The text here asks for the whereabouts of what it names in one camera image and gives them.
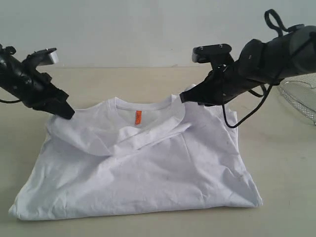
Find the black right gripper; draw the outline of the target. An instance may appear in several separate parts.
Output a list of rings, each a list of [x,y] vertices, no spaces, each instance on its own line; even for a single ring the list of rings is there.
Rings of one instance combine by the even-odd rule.
[[[180,93],[182,103],[196,102],[219,106],[249,90],[249,80],[239,75],[235,66],[221,66],[207,75],[203,82],[192,84]]]

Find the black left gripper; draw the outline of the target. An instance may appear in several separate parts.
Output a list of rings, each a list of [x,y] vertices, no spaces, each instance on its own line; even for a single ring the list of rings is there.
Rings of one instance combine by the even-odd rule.
[[[53,85],[51,80],[52,77],[48,73],[40,73],[39,78],[32,80],[31,88],[26,92],[26,97],[22,103],[28,108],[47,111],[70,120],[75,111],[67,103],[68,94]]]

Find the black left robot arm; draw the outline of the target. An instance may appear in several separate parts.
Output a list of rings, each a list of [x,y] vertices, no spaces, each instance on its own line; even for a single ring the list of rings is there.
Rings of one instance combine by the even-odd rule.
[[[69,95],[52,84],[52,77],[39,72],[38,66],[58,62],[56,48],[47,48],[29,54],[22,62],[13,55],[13,46],[0,48],[0,86],[17,99],[1,100],[5,104],[22,102],[26,107],[71,119],[74,109],[68,104]]]

